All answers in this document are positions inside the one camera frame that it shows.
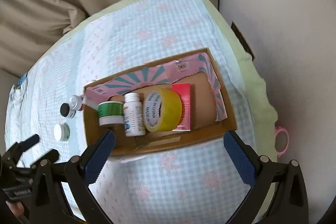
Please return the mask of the person left hand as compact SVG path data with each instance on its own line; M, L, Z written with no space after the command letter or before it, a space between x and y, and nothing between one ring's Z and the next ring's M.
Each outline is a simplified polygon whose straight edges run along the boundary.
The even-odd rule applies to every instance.
M15 217L19 218L24 215L25 208L21 202L11 203L6 201L6 204Z

